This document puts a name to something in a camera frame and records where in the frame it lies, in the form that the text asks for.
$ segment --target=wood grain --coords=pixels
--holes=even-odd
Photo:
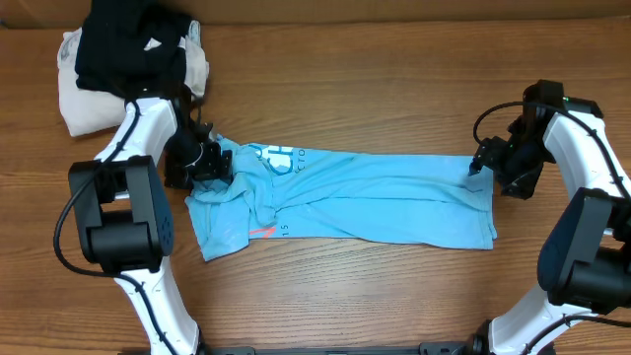
[[[600,104],[631,167],[630,36],[627,20],[206,27],[203,117],[242,143],[472,154],[477,115],[547,78]],[[118,287],[71,274],[52,251],[68,168],[112,133],[69,137],[57,104],[60,41],[61,31],[0,32],[0,354],[147,346]],[[490,117],[480,134],[504,132],[517,112]],[[206,263],[185,193],[168,196],[175,279],[189,312],[213,346],[259,348],[465,339],[536,282],[538,252],[567,203],[548,166],[531,200],[495,199],[493,251],[274,240]],[[73,217],[62,246],[86,265]],[[631,320],[626,310],[611,316]],[[630,345],[628,330],[596,324],[558,341],[560,354],[623,354]]]
[[[577,19],[631,15],[628,0],[159,0],[204,25]],[[14,29],[78,28],[90,0],[0,0]]]

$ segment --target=white cloth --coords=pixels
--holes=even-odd
[[[114,127],[125,118],[125,102],[107,92],[77,88],[75,72],[81,29],[63,34],[57,53],[59,110],[73,137]]]
[[[196,100],[204,96],[210,66],[199,45],[199,23],[191,22],[189,31],[191,34],[182,41],[186,53],[184,85]],[[64,39],[57,53],[59,110],[73,137],[114,127],[125,118],[123,99],[107,92],[77,88],[79,76],[75,72],[75,62],[81,33],[79,29],[63,34]],[[154,39],[147,43],[149,49],[159,45]]]

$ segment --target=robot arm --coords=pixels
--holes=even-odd
[[[204,354],[197,323],[190,317],[175,284],[169,255],[174,227],[169,202],[156,171],[167,154],[165,184],[188,188],[192,179],[228,178],[231,152],[221,154],[210,127],[190,120],[186,103],[160,98],[127,104],[127,114],[111,142],[90,162],[76,163],[69,180],[73,193],[109,157],[132,127],[122,150],[75,204],[84,257],[104,272],[122,274],[142,285],[160,329],[176,354]],[[129,199],[131,209],[104,212],[102,204]],[[134,306],[147,332],[151,355],[173,355],[154,328],[147,305],[135,286],[114,278]]]
[[[567,110],[578,118],[600,139],[622,185],[631,189],[606,140],[596,103],[566,98],[561,84],[545,81],[526,89],[525,99]],[[504,194],[528,198],[543,162],[556,162],[571,199],[539,256],[538,285],[482,331],[488,338],[487,351],[492,354],[522,355],[525,350],[537,354],[579,322],[567,321],[538,339],[559,320],[593,317],[631,306],[628,253],[599,246],[605,230],[612,231],[621,242],[628,240],[629,201],[622,198],[606,157],[590,132],[573,119],[534,107],[525,109],[509,131],[512,137],[505,144],[498,137],[482,142],[472,163],[473,172],[480,164],[487,166],[495,171]]]

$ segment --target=black motor joint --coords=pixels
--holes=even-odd
[[[230,179],[232,176],[232,151],[223,151],[214,140],[212,123],[202,123],[190,117],[192,103],[190,92],[172,103],[177,118],[177,131],[165,147],[165,186],[192,189],[193,181]]]

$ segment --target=table surface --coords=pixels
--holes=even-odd
[[[72,274],[53,254],[68,168],[96,155],[113,132],[69,136],[57,103],[61,34],[0,31],[0,354],[148,346],[118,286]],[[599,103],[609,141],[631,167],[630,37],[624,19],[207,27],[212,79],[203,119],[242,143],[470,155],[477,115],[545,78]],[[506,136],[518,112],[497,113],[480,134]],[[547,165],[532,199],[495,198],[492,251],[273,240],[204,262],[186,193],[168,196],[175,279],[189,313],[211,345],[258,348],[466,339],[534,285],[541,245],[568,202],[558,169]],[[62,246],[87,264],[72,216]],[[626,310],[610,316],[631,320]],[[557,347],[623,354],[629,334],[580,324]]]

